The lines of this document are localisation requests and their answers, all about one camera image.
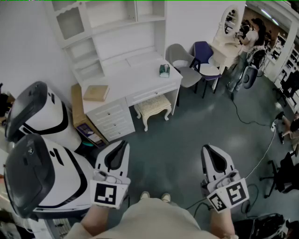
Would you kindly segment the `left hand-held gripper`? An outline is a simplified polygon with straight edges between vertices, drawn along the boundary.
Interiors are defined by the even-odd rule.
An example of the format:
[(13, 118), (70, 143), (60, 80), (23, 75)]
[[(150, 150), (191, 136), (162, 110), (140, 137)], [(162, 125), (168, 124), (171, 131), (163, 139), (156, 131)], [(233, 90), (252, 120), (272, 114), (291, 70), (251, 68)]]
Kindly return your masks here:
[(126, 177), (129, 152), (130, 145), (127, 141), (117, 141), (98, 154), (96, 169), (90, 180), (91, 204), (114, 209), (120, 208), (131, 183), (131, 180)]

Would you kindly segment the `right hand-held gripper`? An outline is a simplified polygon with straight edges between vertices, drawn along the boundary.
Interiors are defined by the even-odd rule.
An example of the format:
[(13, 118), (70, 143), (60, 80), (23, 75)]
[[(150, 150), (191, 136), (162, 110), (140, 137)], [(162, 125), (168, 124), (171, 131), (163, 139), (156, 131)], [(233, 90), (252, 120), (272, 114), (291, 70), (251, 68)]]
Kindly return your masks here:
[(228, 153), (206, 144), (201, 149), (201, 158), (206, 176), (201, 183), (201, 190), (217, 213), (232, 209), (249, 199), (246, 180), (238, 172), (232, 172), (235, 167)]

